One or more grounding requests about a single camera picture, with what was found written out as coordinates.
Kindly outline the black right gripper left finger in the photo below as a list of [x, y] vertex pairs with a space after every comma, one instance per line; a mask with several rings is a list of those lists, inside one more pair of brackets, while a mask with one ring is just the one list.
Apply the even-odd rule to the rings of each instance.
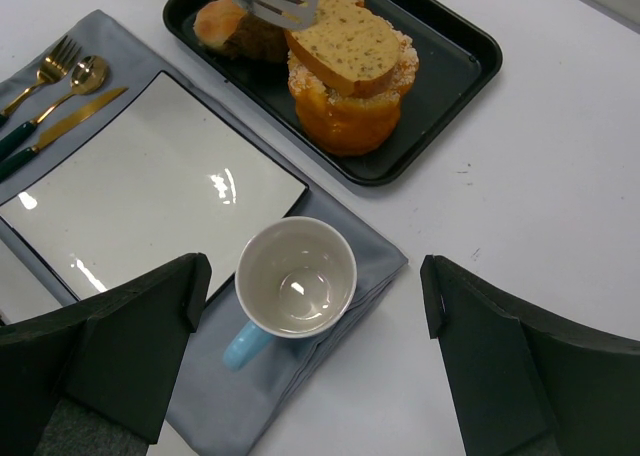
[[4, 455], [144, 455], [211, 278], [202, 253], [1, 329]]

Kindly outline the seeded bread slice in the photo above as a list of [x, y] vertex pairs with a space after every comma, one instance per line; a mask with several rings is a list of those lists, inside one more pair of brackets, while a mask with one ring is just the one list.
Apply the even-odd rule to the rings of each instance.
[[284, 34], [295, 57], [342, 96], [383, 92], [400, 59], [391, 25], [361, 0], [319, 0], [311, 26]]

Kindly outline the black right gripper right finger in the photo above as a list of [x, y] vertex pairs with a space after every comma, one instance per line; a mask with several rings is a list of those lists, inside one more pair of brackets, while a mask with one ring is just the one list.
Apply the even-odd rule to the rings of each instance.
[[466, 454], [638, 454], [638, 341], [556, 315], [444, 256], [426, 256], [420, 276]]

